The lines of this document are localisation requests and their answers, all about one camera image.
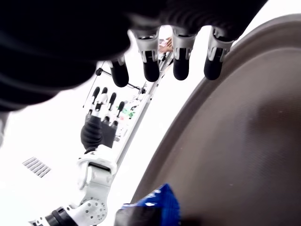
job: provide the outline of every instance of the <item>brown curved surface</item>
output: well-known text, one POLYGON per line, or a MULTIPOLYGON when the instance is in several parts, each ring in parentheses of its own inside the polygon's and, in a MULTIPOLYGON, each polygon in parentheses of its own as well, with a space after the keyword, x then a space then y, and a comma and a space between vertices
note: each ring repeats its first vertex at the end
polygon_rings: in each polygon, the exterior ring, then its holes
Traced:
POLYGON ((188 225, 300 225, 301 15, 256 28, 199 84, 132 202, 163 183, 188 225))

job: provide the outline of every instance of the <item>white background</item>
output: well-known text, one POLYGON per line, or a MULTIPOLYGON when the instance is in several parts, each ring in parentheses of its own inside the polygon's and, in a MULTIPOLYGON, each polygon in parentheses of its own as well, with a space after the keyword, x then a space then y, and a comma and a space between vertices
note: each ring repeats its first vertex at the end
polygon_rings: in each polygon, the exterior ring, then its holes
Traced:
MULTIPOLYGON (((300 12, 301 3, 297 0, 270 0, 244 34, 277 16, 300 12)), ((108 198, 109 213, 103 226, 112 226, 118 208, 131 201, 162 137, 204 77, 209 31, 210 27, 203 27, 197 36, 190 58, 188 78, 177 81, 171 68, 160 83, 112 185, 108 198)), ((160 38, 168 36, 170 29, 164 28, 160 38)), ((134 42, 126 54, 126 63, 130 83, 142 86, 145 82, 143 65, 134 42)), ((22 225, 21 222, 50 213, 72 198, 71 191, 76 189, 75 162, 84 152, 80 130, 86 111, 83 111, 82 105, 94 78, 74 90, 61 92, 46 103, 11 114, 5 143, 0 149, 1 225, 22 225), (33 156, 52 168, 43 179, 33 175, 22 165, 22 162, 33 156)), ((102 75, 96 85, 101 88, 107 86, 109 92, 117 92, 118 98, 132 96, 130 92, 133 90, 116 87, 108 76, 102 75)))

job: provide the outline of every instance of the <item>robotic hand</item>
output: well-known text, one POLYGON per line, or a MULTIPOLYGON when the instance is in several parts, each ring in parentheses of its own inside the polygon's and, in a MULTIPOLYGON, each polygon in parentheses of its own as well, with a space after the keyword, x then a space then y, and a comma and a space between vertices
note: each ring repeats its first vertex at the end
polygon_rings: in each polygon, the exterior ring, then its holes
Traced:
POLYGON ((107 216, 107 197, 115 173, 116 162, 103 159, 111 153, 118 118, 124 102, 113 110, 116 93, 108 101, 108 89, 96 87, 91 97, 91 107, 81 131, 81 142, 86 152, 79 158, 77 167, 78 195, 72 204, 64 205, 45 217, 31 222, 36 226, 90 226, 104 221, 107 216))

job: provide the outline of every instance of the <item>ceiling vent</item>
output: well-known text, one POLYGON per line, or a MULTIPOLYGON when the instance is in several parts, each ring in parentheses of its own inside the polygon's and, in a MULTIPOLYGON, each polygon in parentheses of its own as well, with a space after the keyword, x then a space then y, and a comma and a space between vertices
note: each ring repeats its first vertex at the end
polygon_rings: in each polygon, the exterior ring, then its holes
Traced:
POLYGON ((51 170, 49 166, 35 157, 23 162, 23 165, 40 178, 45 176, 51 170))

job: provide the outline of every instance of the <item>blue plastic bag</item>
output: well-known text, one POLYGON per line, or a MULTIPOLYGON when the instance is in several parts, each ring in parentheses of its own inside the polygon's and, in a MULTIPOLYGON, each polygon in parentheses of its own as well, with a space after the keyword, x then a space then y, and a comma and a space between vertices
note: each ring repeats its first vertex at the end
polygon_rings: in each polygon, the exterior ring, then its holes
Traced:
POLYGON ((180 205, 169 184, 164 184, 135 204, 124 204, 115 226, 178 226, 180 205))

